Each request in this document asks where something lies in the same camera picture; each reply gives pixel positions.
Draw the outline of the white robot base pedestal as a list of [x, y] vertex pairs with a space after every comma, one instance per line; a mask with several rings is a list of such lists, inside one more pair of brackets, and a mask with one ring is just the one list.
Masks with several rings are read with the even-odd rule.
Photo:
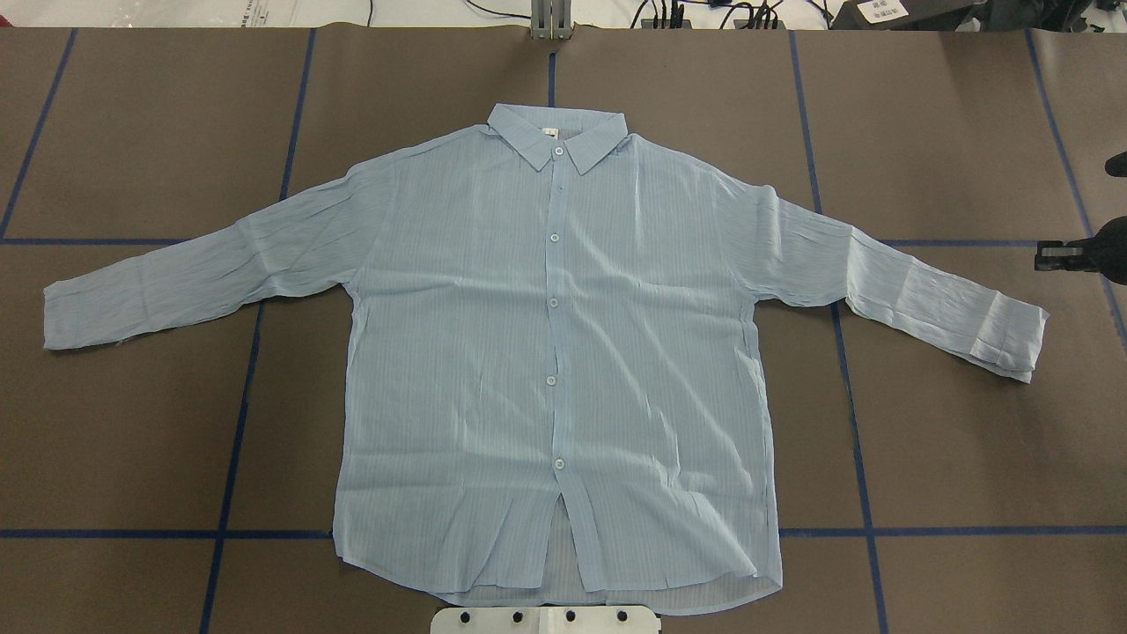
[[443, 608], [431, 633], [662, 633], [644, 606]]

